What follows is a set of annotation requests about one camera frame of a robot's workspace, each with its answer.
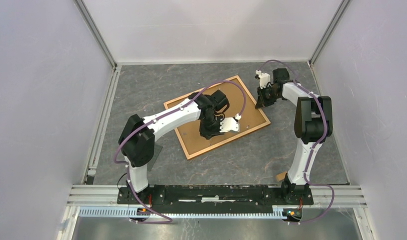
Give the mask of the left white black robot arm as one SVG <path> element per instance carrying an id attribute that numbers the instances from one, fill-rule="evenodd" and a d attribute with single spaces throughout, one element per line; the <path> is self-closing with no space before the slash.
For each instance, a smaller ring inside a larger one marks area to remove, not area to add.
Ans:
<path id="1" fill-rule="evenodd" d="M 166 133 L 190 122 L 199 121 L 199 134 L 209 140 L 222 135 L 223 110 L 230 107 L 227 96 L 194 92 L 179 104 L 158 114 L 129 117 L 118 140 L 127 168 L 129 197 L 137 204 L 149 197 L 148 164 L 155 155 L 156 141 Z"/>

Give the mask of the wooden picture frame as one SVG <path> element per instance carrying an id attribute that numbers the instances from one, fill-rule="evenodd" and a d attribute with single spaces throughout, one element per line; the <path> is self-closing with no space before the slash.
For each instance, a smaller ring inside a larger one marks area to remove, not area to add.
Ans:
<path id="1" fill-rule="evenodd" d="M 223 82 L 209 87 L 203 93 L 210 95 L 220 90 L 226 95 L 229 101 L 229 108 L 224 112 L 226 117 L 234 117 L 239 113 L 243 107 L 244 97 L 246 97 L 244 112 L 242 113 L 242 118 L 238 121 L 239 132 L 231 131 L 207 140 L 200 136 L 200 121 L 198 120 L 176 128 L 174 131 L 187 160 L 191 160 L 223 145 L 229 144 L 271 124 L 263 110 L 255 108 L 257 101 L 251 95 L 251 92 L 242 79 L 238 75 L 235 75 L 227 80 L 240 85 L 243 91 L 240 91 L 234 84 Z"/>

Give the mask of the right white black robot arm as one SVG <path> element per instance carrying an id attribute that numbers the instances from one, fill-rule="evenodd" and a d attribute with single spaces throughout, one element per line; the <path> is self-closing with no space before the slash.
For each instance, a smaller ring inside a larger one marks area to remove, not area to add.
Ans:
<path id="1" fill-rule="evenodd" d="M 316 154 L 333 132 L 332 99 L 317 95 L 291 80 L 286 68 L 277 68 L 272 75 L 256 70 L 255 78 L 259 81 L 256 109 L 272 106 L 278 99 L 290 101 L 296 107 L 294 134 L 297 147 L 280 190 L 281 200 L 293 204 L 309 194 L 310 171 Z"/>

